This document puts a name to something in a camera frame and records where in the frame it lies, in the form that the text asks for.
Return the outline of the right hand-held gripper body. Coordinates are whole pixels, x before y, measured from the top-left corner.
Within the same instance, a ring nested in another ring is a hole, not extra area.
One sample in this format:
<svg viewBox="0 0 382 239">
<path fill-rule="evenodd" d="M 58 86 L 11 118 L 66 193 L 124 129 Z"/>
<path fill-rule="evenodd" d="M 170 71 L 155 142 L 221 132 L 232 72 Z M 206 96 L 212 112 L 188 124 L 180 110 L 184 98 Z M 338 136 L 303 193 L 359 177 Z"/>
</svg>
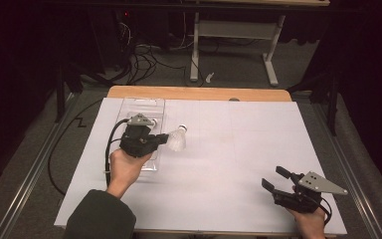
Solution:
<svg viewBox="0 0 382 239">
<path fill-rule="evenodd" d="M 313 171 L 307 174 L 292 172 L 290 180 L 294 183 L 294 193 L 275 190 L 272 196 L 275 204 L 299 213 L 313 213 L 320 206 L 322 193 L 348 193 L 346 189 Z"/>
</svg>

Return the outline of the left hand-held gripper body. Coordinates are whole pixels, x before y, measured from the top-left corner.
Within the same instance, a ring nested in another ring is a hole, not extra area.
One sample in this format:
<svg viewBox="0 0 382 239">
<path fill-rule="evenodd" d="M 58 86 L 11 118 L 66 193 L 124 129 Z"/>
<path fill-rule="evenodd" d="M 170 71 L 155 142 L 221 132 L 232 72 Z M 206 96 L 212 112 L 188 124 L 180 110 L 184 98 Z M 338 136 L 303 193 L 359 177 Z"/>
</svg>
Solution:
<svg viewBox="0 0 382 239">
<path fill-rule="evenodd" d="M 143 114 L 137 114 L 127 121 L 119 147 L 132 157 L 143 157 L 157 149 L 159 139 L 151 134 L 155 122 Z"/>
</svg>

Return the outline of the clear plastic box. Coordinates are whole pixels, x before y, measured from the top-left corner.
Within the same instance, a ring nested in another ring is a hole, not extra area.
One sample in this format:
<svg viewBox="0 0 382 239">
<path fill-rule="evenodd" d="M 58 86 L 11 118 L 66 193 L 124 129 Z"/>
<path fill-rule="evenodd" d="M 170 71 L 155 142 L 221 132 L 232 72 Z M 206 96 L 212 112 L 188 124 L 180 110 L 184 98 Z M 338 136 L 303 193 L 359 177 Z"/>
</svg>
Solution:
<svg viewBox="0 0 382 239">
<path fill-rule="evenodd" d="M 153 127 L 151 134 L 161 134 L 163 131 L 163 118 L 164 118 L 164 108 L 165 100 L 162 99 L 139 99 L 139 98 L 125 98 L 122 99 L 122 103 L 119 107 L 116 123 L 121 120 L 127 119 L 130 120 L 137 114 L 143 114 L 148 119 L 157 119 L 158 125 Z M 118 142 L 120 144 L 121 135 L 124 133 L 124 130 L 127 126 L 127 123 L 122 123 L 119 125 L 112 137 L 111 149 L 114 149 L 114 143 Z M 159 166 L 159 152 L 157 149 L 153 153 L 152 157 L 143 165 L 143 171 L 157 171 Z"/>
</svg>

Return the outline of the person's left hand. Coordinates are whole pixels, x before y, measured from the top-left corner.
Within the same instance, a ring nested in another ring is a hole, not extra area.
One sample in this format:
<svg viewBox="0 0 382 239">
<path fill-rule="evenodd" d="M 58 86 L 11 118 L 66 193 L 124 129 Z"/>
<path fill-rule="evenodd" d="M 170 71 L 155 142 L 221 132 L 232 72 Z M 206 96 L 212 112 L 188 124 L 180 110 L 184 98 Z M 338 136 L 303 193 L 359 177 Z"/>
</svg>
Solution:
<svg viewBox="0 0 382 239">
<path fill-rule="evenodd" d="M 151 158 L 149 153 L 143 157 L 132 157 L 122 149 L 109 156 L 110 180 L 106 192 L 120 199 L 138 178 L 142 166 Z"/>
</svg>

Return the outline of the person's right hand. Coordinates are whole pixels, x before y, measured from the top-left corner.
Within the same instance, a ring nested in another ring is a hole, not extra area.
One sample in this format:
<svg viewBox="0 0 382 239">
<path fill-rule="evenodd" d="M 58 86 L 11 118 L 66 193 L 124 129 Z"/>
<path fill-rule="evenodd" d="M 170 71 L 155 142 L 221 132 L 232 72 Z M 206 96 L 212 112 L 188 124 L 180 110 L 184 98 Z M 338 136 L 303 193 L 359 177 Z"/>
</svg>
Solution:
<svg viewBox="0 0 382 239">
<path fill-rule="evenodd" d="M 313 213 L 299 213 L 289 209 L 303 239 L 326 239 L 324 234 L 325 212 L 317 208 Z"/>
</svg>

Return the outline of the white table cover sheet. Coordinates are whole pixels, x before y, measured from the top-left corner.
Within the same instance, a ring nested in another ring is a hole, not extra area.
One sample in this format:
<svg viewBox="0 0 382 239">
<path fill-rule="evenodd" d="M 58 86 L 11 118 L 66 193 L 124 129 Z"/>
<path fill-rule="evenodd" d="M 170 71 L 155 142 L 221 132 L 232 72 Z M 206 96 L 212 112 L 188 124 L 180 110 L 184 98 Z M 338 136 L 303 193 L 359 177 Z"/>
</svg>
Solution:
<svg viewBox="0 0 382 239">
<path fill-rule="evenodd" d="M 104 153 L 122 99 L 102 101 L 90 137 L 56 218 L 63 227 L 84 196 L 103 189 Z M 165 100 L 163 131 L 187 126 L 186 148 L 159 147 L 157 171 L 144 171 L 122 200 L 141 232 L 295 235 L 291 215 L 263 189 L 262 179 L 289 191 L 276 173 L 322 168 L 294 102 Z"/>
</svg>

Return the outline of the black metal stand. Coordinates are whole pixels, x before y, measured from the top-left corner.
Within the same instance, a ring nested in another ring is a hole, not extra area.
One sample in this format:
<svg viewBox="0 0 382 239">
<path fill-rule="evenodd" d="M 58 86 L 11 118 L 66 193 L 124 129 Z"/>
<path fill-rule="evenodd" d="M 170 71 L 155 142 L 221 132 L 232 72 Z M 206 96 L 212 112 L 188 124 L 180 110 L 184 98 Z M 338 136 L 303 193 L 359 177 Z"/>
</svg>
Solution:
<svg viewBox="0 0 382 239">
<path fill-rule="evenodd" d="M 65 88 L 71 93 L 79 94 L 83 91 L 80 80 L 80 72 L 74 63 L 59 65 L 56 76 L 56 96 L 57 96 L 57 117 L 56 122 L 60 122 L 66 111 Z"/>
<path fill-rule="evenodd" d="M 302 80 L 300 83 L 287 88 L 286 91 L 290 94 L 311 91 L 309 100 L 312 103 L 321 104 L 327 102 L 326 125 L 330 133 L 336 135 L 335 117 L 337 113 L 338 85 L 337 75 L 325 72 Z"/>
</svg>

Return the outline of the black equipment with red light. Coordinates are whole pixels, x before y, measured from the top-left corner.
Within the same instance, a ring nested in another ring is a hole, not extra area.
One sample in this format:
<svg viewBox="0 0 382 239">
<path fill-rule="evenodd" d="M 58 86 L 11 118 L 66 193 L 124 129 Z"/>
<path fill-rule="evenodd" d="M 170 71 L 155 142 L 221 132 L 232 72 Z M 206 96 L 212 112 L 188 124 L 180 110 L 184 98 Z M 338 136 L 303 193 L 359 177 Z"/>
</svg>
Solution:
<svg viewBox="0 0 382 239">
<path fill-rule="evenodd" d="M 132 36 L 162 49 L 168 48 L 169 21 L 165 11 L 116 10 L 115 20 Z"/>
</svg>

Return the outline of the metal floor rail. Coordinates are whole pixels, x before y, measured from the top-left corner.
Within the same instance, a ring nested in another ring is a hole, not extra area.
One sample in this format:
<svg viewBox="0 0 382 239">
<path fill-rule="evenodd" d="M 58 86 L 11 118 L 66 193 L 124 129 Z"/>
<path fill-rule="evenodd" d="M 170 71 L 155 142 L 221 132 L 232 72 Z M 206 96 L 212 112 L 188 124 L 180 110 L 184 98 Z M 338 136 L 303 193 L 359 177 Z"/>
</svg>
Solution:
<svg viewBox="0 0 382 239">
<path fill-rule="evenodd" d="M 356 176 L 356 169 L 351 166 L 349 157 L 344 152 L 343 144 L 339 142 L 338 136 L 331 133 L 331 129 L 326 123 L 326 114 L 322 105 L 312 106 L 315 116 L 321 125 L 321 130 L 327 135 L 327 139 L 333 148 L 336 159 L 336 168 L 348 188 L 357 215 L 361 217 L 366 232 L 371 239 L 382 239 L 382 223 L 378 220 L 377 211 L 374 209 L 372 201 L 368 198 L 366 191 L 362 189 L 360 180 Z"/>
<path fill-rule="evenodd" d="M 0 178 L 0 239 L 8 239 L 47 163 L 57 137 L 76 105 L 79 94 L 62 96 L 65 106 L 58 117 L 57 96 L 52 96 L 39 118 L 27 129 Z"/>
</svg>

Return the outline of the white desk frame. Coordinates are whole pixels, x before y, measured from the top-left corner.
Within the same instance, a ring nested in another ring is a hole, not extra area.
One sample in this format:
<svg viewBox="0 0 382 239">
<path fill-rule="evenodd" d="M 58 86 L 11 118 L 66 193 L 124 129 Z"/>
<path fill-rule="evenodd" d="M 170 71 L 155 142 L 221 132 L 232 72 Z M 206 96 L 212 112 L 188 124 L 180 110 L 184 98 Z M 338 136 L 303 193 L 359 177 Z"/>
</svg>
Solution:
<svg viewBox="0 0 382 239">
<path fill-rule="evenodd" d="M 223 4 L 238 4 L 251 9 L 256 7 L 307 7 L 308 9 L 328 7 L 329 0 L 195 0 L 197 5 L 213 3 L 216 6 Z M 244 20 L 205 20 L 200 13 L 194 15 L 193 51 L 191 55 L 190 82 L 199 80 L 199 40 L 202 37 L 265 40 L 270 42 L 269 49 L 262 53 L 265 70 L 272 87 L 279 85 L 272 58 L 280 38 L 286 14 L 280 14 L 271 22 L 248 22 Z"/>
</svg>

